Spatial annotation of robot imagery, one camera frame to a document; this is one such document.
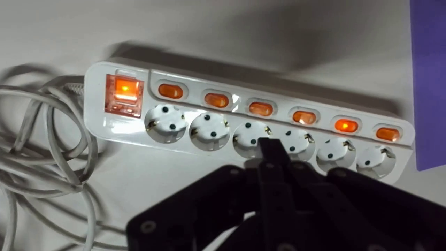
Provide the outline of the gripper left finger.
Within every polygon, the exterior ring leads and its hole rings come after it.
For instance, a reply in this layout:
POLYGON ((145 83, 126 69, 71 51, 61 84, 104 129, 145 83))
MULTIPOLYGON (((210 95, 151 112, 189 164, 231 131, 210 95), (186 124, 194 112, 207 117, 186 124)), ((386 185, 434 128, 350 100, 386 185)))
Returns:
POLYGON ((297 218, 278 139, 260 138, 262 158, 226 165, 132 218, 129 251, 203 251, 235 228, 215 251, 296 251, 297 218))

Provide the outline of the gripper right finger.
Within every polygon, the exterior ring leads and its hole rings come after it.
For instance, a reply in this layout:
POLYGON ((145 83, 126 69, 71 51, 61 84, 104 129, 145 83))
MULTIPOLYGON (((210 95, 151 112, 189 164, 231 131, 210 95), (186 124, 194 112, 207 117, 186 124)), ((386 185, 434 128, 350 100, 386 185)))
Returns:
POLYGON ((292 161, 275 140, 296 209, 313 212, 333 248, 350 251, 446 251, 446 207, 343 167, 318 174, 292 161))

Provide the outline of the white power strip orange switches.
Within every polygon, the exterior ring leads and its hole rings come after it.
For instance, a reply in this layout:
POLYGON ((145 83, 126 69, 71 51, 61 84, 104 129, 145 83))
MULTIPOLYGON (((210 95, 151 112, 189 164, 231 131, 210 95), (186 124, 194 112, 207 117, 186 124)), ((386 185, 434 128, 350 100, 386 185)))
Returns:
POLYGON ((245 161, 261 157, 259 138, 273 138, 321 174, 347 167, 388 184, 415 140, 414 126, 393 115, 119 60, 88 68, 83 113, 103 140, 245 161))

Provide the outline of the purple sheet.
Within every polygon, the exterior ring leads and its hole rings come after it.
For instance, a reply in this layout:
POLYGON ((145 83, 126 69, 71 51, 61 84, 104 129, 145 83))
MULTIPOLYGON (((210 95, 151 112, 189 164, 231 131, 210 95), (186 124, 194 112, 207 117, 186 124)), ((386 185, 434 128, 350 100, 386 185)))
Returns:
POLYGON ((446 0, 410 0, 417 170, 446 165, 446 0))

